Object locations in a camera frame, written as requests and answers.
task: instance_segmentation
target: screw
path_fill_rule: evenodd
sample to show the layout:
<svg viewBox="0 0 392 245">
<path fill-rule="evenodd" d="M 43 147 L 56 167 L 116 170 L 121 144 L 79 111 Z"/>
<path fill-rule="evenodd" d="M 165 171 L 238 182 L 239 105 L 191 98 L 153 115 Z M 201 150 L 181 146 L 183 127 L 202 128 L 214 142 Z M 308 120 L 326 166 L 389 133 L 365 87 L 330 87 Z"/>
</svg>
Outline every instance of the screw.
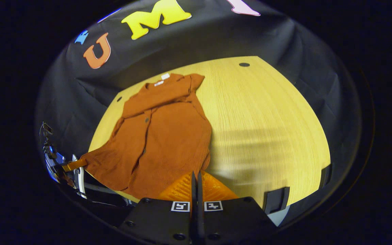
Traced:
<svg viewBox="0 0 392 245">
<path fill-rule="evenodd" d="M 184 234 L 174 234 L 173 238 L 175 238 L 176 240 L 182 241 L 185 239 Z"/>
<path fill-rule="evenodd" d="M 125 221 L 125 224 L 126 224 L 127 226 L 129 226 L 129 227 L 134 227 L 134 226 L 135 226 L 134 222 L 129 221 L 129 220 Z"/>
<path fill-rule="evenodd" d="M 208 235 L 208 239 L 210 239 L 210 240 L 218 240 L 220 238 L 221 238 L 221 236 L 219 236 L 219 234 L 217 234 L 217 233 Z"/>
</svg>

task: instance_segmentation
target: white tag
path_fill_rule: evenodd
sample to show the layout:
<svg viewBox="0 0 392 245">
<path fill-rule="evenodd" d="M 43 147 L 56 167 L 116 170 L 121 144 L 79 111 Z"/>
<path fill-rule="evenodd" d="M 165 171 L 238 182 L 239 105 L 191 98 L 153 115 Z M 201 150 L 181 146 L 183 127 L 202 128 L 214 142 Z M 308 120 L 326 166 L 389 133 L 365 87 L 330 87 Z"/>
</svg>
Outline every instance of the white tag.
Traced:
<svg viewBox="0 0 392 245">
<path fill-rule="evenodd" d="M 162 80 L 168 79 L 170 77 L 170 75 L 168 73 L 164 74 L 161 76 Z"/>
<path fill-rule="evenodd" d="M 154 87 L 157 87 L 158 85 L 162 85 L 163 82 L 164 82 L 164 81 L 157 82 L 156 84 L 154 84 Z"/>
</svg>

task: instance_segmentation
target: shirt placket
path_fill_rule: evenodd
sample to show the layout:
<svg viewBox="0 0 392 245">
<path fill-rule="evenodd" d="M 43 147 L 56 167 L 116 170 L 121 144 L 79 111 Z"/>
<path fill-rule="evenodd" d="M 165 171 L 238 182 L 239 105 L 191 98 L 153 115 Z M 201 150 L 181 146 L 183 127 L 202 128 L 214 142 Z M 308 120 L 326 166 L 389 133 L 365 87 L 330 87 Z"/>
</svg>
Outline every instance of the shirt placket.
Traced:
<svg viewBox="0 0 392 245">
<path fill-rule="evenodd" d="M 148 129 L 149 129 L 149 125 L 151 124 L 151 116 L 152 116 L 152 110 L 146 110 L 143 112 L 144 117 L 143 117 L 143 124 L 145 125 L 145 144 L 143 146 L 143 152 L 140 155 L 140 157 L 142 157 L 145 153 L 146 153 L 146 143 L 148 140 Z"/>
</svg>

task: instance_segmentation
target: shirt sleeve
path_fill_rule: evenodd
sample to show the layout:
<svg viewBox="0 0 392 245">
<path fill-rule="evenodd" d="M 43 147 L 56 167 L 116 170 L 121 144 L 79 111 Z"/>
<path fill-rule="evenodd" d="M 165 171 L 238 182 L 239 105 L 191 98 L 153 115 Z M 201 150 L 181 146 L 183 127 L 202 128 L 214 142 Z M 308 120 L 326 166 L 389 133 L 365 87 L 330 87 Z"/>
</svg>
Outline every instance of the shirt sleeve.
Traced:
<svg viewBox="0 0 392 245">
<path fill-rule="evenodd" d="M 193 74 L 190 74 L 190 77 L 191 77 L 190 91 L 195 92 L 196 89 L 199 88 L 199 86 L 201 85 L 205 76 L 193 73 Z"/>
<path fill-rule="evenodd" d="M 123 122 L 125 121 L 125 118 L 123 116 L 121 116 L 119 118 L 119 120 L 117 121 L 115 127 L 113 128 L 112 134 L 110 136 L 110 138 L 113 138 L 114 136 L 116 136 L 117 131 L 119 131 L 121 125 L 123 124 Z"/>
</svg>

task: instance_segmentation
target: black backdrop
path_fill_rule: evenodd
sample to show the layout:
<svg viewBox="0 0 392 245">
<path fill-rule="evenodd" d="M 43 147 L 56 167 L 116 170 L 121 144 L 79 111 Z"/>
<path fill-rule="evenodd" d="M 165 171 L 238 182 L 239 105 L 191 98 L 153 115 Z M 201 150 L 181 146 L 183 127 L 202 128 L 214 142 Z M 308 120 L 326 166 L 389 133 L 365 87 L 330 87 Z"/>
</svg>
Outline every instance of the black backdrop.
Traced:
<svg viewBox="0 0 392 245">
<path fill-rule="evenodd" d="M 35 130 L 38 132 L 45 121 L 53 127 L 50 140 L 60 153 L 81 156 L 87 152 L 95 128 L 119 91 L 177 66 L 257 55 L 283 74 L 309 103 L 322 125 L 331 154 L 329 184 L 291 205 L 282 225 L 297 220 L 325 200 L 353 163 L 360 128 L 365 132 L 373 127 L 373 113 L 367 112 L 372 108 L 359 106 L 356 90 L 364 86 L 363 79 L 352 80 L 343 62 L 309 30 L 254 0 L 246 3 L 261 13 L 259 17 L 235 14 L 225 0 L 179 1 L 183 9 L 192 13 L 191 19 L 131 40 L 131 30 L 122 26 L 121 19 L 135 10 L 151 11 L 155 2 L 129 4 L 100 24 L 89 26 L 85 46 L 73 43 L 75 38 L 66 45 L 43 79 Z M 104 32 L 109 33 L 107 39 L 113 52 L 106 65 L 91 69 L 82 54 Z M 99 56 L 101 49 L 96 47 Z M 344 62 L 354 76 L 356 61 L 349 57 Z M 367 93 L 359 95 L 367 99 Z M 364 144 L 370 144 L 366 142 L 370 134 L 364 135 Z"/>
<path fill-rule="evenodd" d="M 126 244 L 50 185 L 30 137 L 38 81 L 56 54 L 79 30 L 120 5 L 0 3 L 0 244 Z M 274 243 L 392 243 L 392 3 L 270 5 L 316 33 L 342 60 L 353 54 L 376 107 L 375 144 L 357 184 L 323 217 L 297 224 Z"/>
</svg>

